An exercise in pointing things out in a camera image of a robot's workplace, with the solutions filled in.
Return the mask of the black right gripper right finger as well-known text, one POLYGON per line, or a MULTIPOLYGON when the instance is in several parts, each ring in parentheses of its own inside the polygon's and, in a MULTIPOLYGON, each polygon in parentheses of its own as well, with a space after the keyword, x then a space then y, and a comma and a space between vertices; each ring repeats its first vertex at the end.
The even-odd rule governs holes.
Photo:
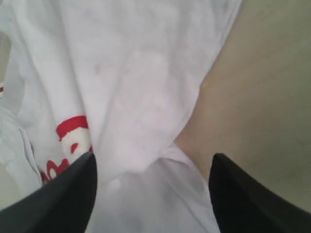
POLYGON ((226 155, 213 156, 208 187, 222 233, 309 233, 310 213, 249 176, 226 155))

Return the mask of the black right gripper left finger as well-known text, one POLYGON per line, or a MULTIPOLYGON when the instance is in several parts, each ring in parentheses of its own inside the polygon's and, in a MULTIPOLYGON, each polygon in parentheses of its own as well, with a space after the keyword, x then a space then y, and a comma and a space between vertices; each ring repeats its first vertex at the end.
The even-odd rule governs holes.
POLYGON ((97 164, 87 152, 51 182, 1 210, 2 233, 84 233, 97 192, 97 164))

